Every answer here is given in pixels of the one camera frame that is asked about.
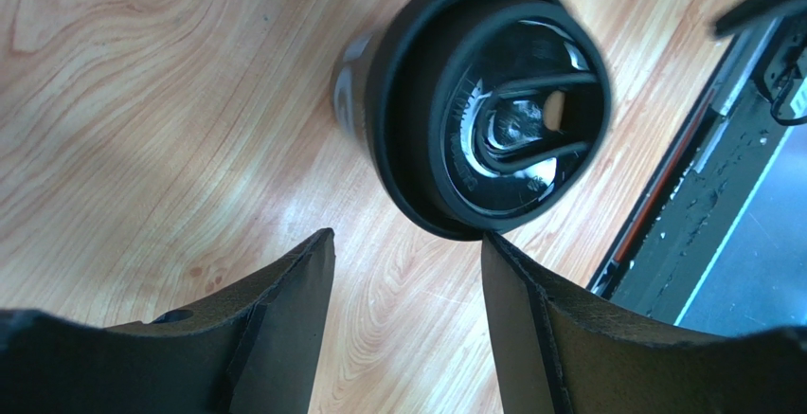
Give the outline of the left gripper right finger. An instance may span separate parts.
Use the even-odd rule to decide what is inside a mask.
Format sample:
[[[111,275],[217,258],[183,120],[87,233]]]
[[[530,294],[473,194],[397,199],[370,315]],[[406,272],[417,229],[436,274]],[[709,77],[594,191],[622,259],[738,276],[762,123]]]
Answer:
[[[508,413],[802,413],[806,331],[741,337],[623,309],[486,233],[481,271]]]

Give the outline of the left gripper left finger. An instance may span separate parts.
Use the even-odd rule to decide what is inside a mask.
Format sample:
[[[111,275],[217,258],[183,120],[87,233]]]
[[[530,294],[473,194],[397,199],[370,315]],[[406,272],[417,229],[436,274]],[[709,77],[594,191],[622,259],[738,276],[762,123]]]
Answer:
[[[328,314],[333,231],[150,323],[1,314],[5,413],[305,413]]]

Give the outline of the single dark plastic cup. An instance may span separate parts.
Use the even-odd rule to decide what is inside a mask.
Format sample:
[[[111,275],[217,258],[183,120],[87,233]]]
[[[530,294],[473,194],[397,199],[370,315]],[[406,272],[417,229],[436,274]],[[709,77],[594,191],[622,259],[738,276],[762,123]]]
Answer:
[[[336,121],[365,155],[369,155],[365,92],[379,38],[378,31],[368,31],[346,44],[332,75],[332,108]]]

